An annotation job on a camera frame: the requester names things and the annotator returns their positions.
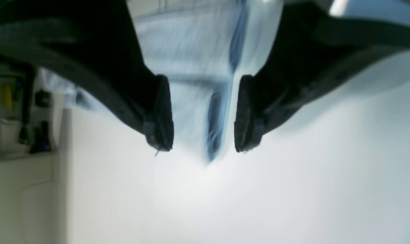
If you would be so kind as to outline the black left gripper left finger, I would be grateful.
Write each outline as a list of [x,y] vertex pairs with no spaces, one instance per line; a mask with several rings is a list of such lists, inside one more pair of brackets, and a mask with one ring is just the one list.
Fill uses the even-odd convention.
[[8,0],[0,55],[70,80],[151,147],[172,149],[168,79],[146,67],[125,0]]

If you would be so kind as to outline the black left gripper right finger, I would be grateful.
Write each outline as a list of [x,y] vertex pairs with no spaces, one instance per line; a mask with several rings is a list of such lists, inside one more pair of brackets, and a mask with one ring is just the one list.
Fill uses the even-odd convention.
[[234,144],[262,136],[370,66],[410,51],[410,0],[286,0],[268,58],[239,82]]

